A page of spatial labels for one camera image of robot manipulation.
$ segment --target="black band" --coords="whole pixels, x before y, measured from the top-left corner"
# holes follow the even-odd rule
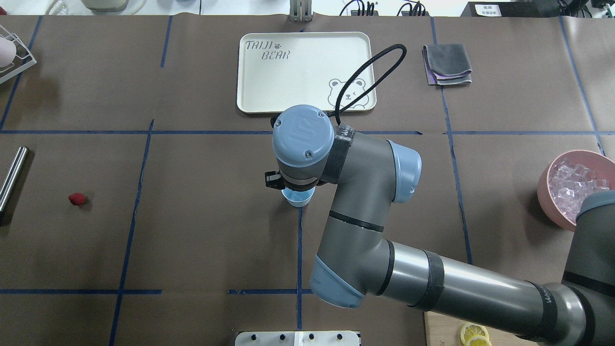
[[[311,189],[312,187],[316,186],[316,184],[318,184],[318,179],[316,179],[315,181],[307,184],[307,185],[296,185],[293,184],[291,182],[289,182],[288,180],[284,179],[284,186],[286,186],[287,188],[293,190],[293,191],[308,191],[309,189]]]
[[[423,252],[427,255],[427,263],[429,264],[427,288],[425,288],[425,293],[416,305],[408,306],[427,312],[438,304],[442,291],[444,291],[444,264],[440,255],[427,250],[423,250]]]
[[[346,222],[346,223],[350,223],[350,224],[355,225],[355,226],[367,228],[368,230],[372,230],[372,231],[376,231],[376,232],[381,232],[381,233],[384,232],[384,227],[382,227],[382,226],[375,225],[373,223],[369,223],[369,222],[365,222],[365,221],[361,221],[361,220],[355,219],[353,217],[349,217],[349,216],[346,216],[344,214],[340,214],[339,212],[329,211],[329,216],[334,218],[334,219],[338,219],[340,221],[343,221],[343,222]]]
[[[589,288],[592,291],[602,293],[611,298],[615,298],[615,286],[613,286],[612,284],[594,280],[583,275],[575,274],[573,272],[564,272],[564,276],[561,279],[564,281],[568,281],[569,283]]]
[[[382,287],[380,287],[380,289],[374,296],[380,296],[386,291],[386,288],[389,287],[389,283],[391,282],[391,276],[393,275],[393,265],[395,264],[395,248],[393,247],[393,243],[391,241],[387,240],[386,242],[389,243],[389,268],[387,268],[386,270],[386,276],[384,277]]]
[[[585,312],[585,332],[583,333],[583,337],[577,346],[591,346],[593,334],[596,331],[596,317],[593,314],[592,306],[589,304],[587,298],[585,298],[585,295],[578,289],[568,285],[566,285],[566,287],[570,288],[574,294],[576,294],[577,298],[579,298],[579,301],[581,302],[583,311]]]
[[[331,151],[329,151],[329,157],[320,179],[332,184],[338,182],[339,174],[342,171],[353,139],[354,129],[344,123],[339,124],[338,131],[333,139],[333,146]]]
[[[555,322],[557,322],[557,304],[553,298],[553,294],[544,286],[528,281],[540,293],[542,299],[542,319],[538,324],[538,328],[530,335],[518,336],[521,339],[532,340],[536,337],[546,337],[555,328]]]

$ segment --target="dish rack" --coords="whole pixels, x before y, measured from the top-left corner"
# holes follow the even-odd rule
[[[17,53],[15,54],[13,62],[0,70],[0,84],[2,84],[21,72],[24,72],[27,68],[34,66],[36,64],[36,59],[22,40],[16,34],[6,30],[2,25],[0,25],[0,35],[17,46]]]

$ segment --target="blue tape line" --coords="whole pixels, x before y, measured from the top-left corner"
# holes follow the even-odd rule
[[[297,330],[303,329],[303,207],[299,208],[299,224],[297,231]]]
[[[288,289],[230,289],[230,296],[257,296],[259,294],[297,294],[296,288]],[[311,289],[302,289],[301,294],[314,294]]]
[[[117,331],[117,321],[119,319],[119,308],[122,306],[122,294],[117,295],[116,308],[113,313],[113,324],[111,325],[111,336],[109,337],[109,346],[115,344],[115,334]]]
[[[358,131],[365,135],[422,135],[418,131]]]
[[[429,17],[431,19],[431,35],[434,37],[434,44],[438,44],[438,36],[435,33],[435,20],[433,17]]]
[[[32,45],[34,44],[34,40],[36,39],[36,34],[38,34],[38,29],[41,26],[42,16],[40,15],[38,21],[36,21],[36,26],[34,27],[34,31],[32,32],[32,37],[30,38],[30,43],[28,44],[28,49],[32,49]],[[10,105],[13,103],[13,98],[15,97],[15,92],[17,91],[17,86],[19,85],[19,81],[22,80],[22,74],[18,74],[15,78],[15,84],[13,84],[13,89],[10,91],[9,101],[6,103],[6,107],[4,108],[4,114],[2,114],[2,120],[0,120],[0,130],[4,127],[4,123],[6,122],[6,118],[9,115]]]
[[[117,289],[0,289],[0,294],[117,294]]]
[[[0,134],[34,135],[146,135],[147,131],[90,131],[90,130],[2,130]]]
[[[0,294],[117,294],[117,289],[0,289]],[[130,289],[124,294],[162,294],[161,289]]]
[[[167,48],[169,48],[169,37],[171,36],[171,23],[173,23],[172,15],[169,16],[169,24],[167,25],[167,37],[164,39],[164,48],[162,50],[162,60],[160,61],[161,68],[164,68],[164,62],[167,59]]]
[[[596,135],[596,141],[598,142],[598,147],[600,148],[600,152],[602,155],[606,155],[604,146],[602,145],[602,139],[600,139],[600,135],[598,135],[598,127],[596,126],[596,121],[593,118],[592,109],[589,107],[589,102],[587,101],[587,95],[585,94],[585,88],[583,87],[583,83],[581,83],[581,78],[579,77],[579,71],[576,68],[576,63],[574,62],[573,53],[570,50],[570,43],[568,42],[568,34],[566,34],[566,27],[564,26],[564,19],[560,16],[560,27],[561,33],[564,36],[564,43],[566,44],[566,51],[568,52],[568,58],[570,58],[570,63],[573,66],[574,77],[577,80],[577,85],[579,86],[579,90],[581,91],[581,97],[583,98],[583,103],[585,104],[585,109],[587,110],[587,114],[589,114],[589,121],[592,123],[593,132]]]
[[[143,130],[2,130],[0,134],[35,134],[35,135],[146,135]],[[154,135],[271,135],[273,131],[192,131],[159,130]]]
[[[145,150],[143,152],[143,161],[141,162],[141,172],[139,175],[139,183],[137,185],[137,195],[135,197],[135,207],[132,209],[132,220],[130,221],[130,231],[128,233],[128,241],[126,243],[126,253],[124,255],[124,266],[122,268],[122,277],[119,282],[116,309],[115,309],[115,314],[113,315],[113,324],[111,325],[111,337],[109,338],[109,346],[113,346],[113,343],[115,343],[115,335],[117,331],[117,321],[119,319],[119,312],[122,306],[122,295],[124,293],[124,284],[126,283],[126,273],[128,271],[128,262],[130,259],[130,248],[132,246],[132,240],[135,234],[135,225],[137,223],[137,210],[139,208],[139,202],[141,200],[141,190],[143,188],[143,173],[145,171],[145,164],[148,160],[149,144],[151,143],[153,128],[154,128],[154,120],[152,119],[151,123],[149,124],[148,138],[145,142]]]
[[[595,135],[592,131],[451,131],[453,135]]]
[[[459,202],[459,209],[461,210],[461,222],[463,225],[464,240],[466,241],[467,263],[472,264],[472,250],[470,248],[470,236],[467,232],[466,210],[463,206],[461,182],[459,181],[459,169],[457,168],[457,157],[455,156],[453,143],[453,131],[451,129],[451,119],[448,115],[448,105],[446,104],[446,98],[444,97],[444,87],[440,86],[440,92],[442,93],[442,107],[444,107],[444,113],[446,114],[446,133],[448,134],[448,146],[451,151],[451,160],[453,161],[453,173],[455,176],[455,187],[457,188],[457,200]]]
[[[186,131],[161,130],[154,131],[155,135],[271,135],[273,131]]]
[[[122,294],[131,294],[131,295],[155,295],[162,294],[161,289],[125,289]]]

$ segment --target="white container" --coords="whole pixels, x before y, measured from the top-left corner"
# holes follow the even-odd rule
[[[81,0],[83,5],[92,11],[122,11],[126,8],[128,0]]]
[[[0,38],[0,67],[9,66],[17,54],[17,46],[13,41]]]

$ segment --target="blue cup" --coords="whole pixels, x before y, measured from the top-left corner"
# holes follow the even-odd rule
[[[309,200],[312,198],[316,187],[312,187],[308,191],[295,191],[289,188],[285,188],[282,190],[282,194],[286,198],[286,200],[290,203],[291,206],[296,208],[305,207],[309,203]]]

